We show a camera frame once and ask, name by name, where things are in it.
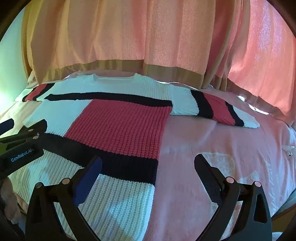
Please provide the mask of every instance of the red knit panel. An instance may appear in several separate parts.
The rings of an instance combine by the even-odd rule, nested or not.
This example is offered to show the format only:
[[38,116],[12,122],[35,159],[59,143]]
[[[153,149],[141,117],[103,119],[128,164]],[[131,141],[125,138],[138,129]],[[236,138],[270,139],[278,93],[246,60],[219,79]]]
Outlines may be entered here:
[[92,100],[65,137],[104,151],[158,159],[165,121],[172,107]]
[[37,86],[35,90],[33,90],[30,94],[28,94],[28,96],[25,98],[25,101],[33,100],[33,98],[36,95],[39,95],[41,93],[41,91],[43,91],[45,89],[46,85],[47,84],[42,84],[42,85]]
[[225,100],[207,93],[204,93],[204,96],[211,105],[212,110],[214,112],[213,120],[230,126],[235,125],[235,120],[231,116],[225,104]]

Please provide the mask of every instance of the black stripe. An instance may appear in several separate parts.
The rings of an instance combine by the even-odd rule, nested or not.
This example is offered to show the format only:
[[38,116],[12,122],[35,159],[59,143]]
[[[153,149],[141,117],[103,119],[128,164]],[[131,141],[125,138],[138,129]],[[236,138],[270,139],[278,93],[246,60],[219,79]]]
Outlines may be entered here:
[[151,107],[166,107],[173,106],[170,100],[160,100],[145,96],[130,95],[130,94],[118,94],[118,93],[105,93],[105,92],[90,92],[90,93],[68,93],[61,95],[48,95],[45,99],[50,101],[58,100],[119,100],[125,102],[131,102],[135,104],[141,104]]
[[40,134],[43,149],[86,167],[94,156],[102,159],[102,174],[155,186],[158,160],[114,154],[54,134]]
[[27,98],[27,96],[28,96],[29,94],[25,95],[25,96],[22,98],[22,102],[26,102],[25,99]]
[[208,100],[206,99],[205,95],[201,91],[190,90],[193,98],[195,99],[198,107],[198,116],[213,119],[214,112],[209,104]]
[[36,96],[33,97],[33,100],[37,100],[38,97],[43,95],[45,92],[49,91],[50,88],[54,86],[55,83],[46,84],[46,87]]
[[235,121],[236,126],[244,126],[244,121],[238,117],[237,113],[234,111],[233,106],[225,101],[229,113]]

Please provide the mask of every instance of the blue gripper pad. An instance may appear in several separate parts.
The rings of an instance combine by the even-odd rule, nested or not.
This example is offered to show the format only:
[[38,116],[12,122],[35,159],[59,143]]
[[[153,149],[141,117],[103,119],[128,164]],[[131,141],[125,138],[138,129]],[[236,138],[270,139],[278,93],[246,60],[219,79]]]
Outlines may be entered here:
[[85,202],[92,186],[101,173],[102,159],[97,157],[96,159],[92,160],[89,165],[86,167],[86,172],[73,190],[73,203],[76,207],[78,207],[79,204]]
[[13,119],[9,119],[3,123],[0,123],[0,135],[11,130],[14,125],[15,125],[15,122],[13,121]]

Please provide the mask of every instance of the white wall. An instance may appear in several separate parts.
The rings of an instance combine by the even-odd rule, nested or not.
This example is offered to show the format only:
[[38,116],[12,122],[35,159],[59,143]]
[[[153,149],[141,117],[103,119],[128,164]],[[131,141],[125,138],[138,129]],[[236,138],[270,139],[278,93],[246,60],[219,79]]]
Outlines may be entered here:
[[21,30],[24,9],[14,19],[0,42],[0,113],[26,88],[22,63]]

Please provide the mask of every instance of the silver screw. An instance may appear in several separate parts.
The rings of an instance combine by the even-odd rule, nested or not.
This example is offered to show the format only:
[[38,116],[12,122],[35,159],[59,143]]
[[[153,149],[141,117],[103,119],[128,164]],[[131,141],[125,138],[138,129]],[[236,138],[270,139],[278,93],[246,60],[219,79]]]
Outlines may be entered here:
[[41,188],[41,186],[42,186],[42,183],[36,183],[35,185],[36,188]]
[[255,186],[256,186],[256,187],[261,187],[261,182],[259,182],[259,181],[255,181]]
[[227,177],[227,178],[226,178],[226,181],[227,181],[228,183],[234,183],[234,179],[233,179],[232,177]]
[[70,182],[70,179],[69,178],[64,178],[62,180],[62,184],[68,184]]

